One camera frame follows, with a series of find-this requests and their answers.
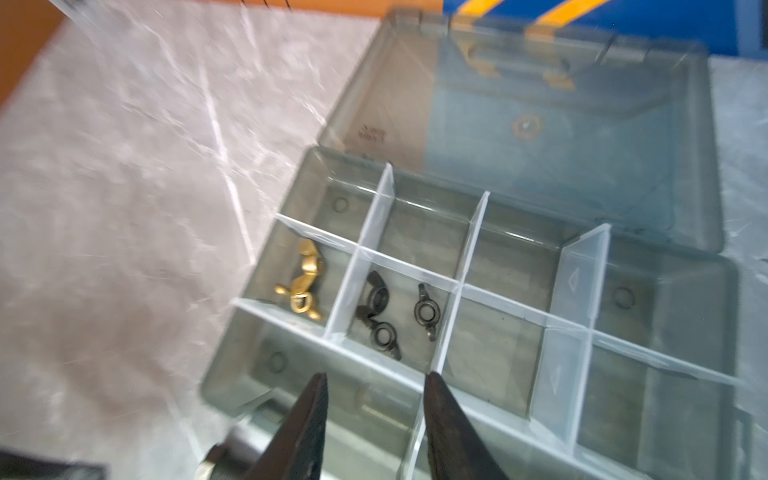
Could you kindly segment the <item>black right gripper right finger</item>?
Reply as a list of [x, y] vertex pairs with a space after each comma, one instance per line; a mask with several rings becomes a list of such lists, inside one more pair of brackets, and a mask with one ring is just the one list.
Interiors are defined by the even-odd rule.
[[423, 404], [433, 479], [508, 479], [437, 372], [425, 377]]

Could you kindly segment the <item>brass wing nut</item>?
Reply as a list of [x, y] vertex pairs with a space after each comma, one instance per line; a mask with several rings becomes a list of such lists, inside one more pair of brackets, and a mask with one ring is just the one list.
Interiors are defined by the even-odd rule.
[[323, 274], [324, 260], [312, 240], [303, 239], [299, 244], [299, 253], [302, 256], [301, 270], [304, 276], [316, 278]]
[[290, 286], [276, 284], [274, 291], [289, 298], [290, 308], [297, 314], [304, 314], [311, 320], [320, 322], [323, 315], [315, 308], [315, 298], [311, 292], [316, 274], [305, 273], [291, 282]]

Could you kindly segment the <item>black wing nut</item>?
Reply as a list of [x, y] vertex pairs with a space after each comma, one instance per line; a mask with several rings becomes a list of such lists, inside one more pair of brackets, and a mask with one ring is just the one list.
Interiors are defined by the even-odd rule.
[[388, 306], [389, 289], [381, 275], [375, 270], [368, 273], [366, 282], [370, 286], [368, 296], [364, 304], [356, 307], [355, 316], [370, 330], [369, 339], [372, 346], [391, 356], [394, 360], [400, 361], [402, 354], [395, 327], [389, 322], [377, 319]]
[[440, 307], [437, 302], [430, 297], [425, 283], [420, 283], [418, 285], [418, 295], [418, 301], [413, 309], [414, 318], [416, 322], [425, 329], [429, 341], [435, 342], [437, 337], [437, 327], [442, 318]]

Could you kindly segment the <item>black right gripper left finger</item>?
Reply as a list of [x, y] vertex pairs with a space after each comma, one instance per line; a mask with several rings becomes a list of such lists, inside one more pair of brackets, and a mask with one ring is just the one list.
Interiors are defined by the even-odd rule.
[[272, 441], [244, 479], [320, 479], [328, 414], [328, 379], [311, 377]]

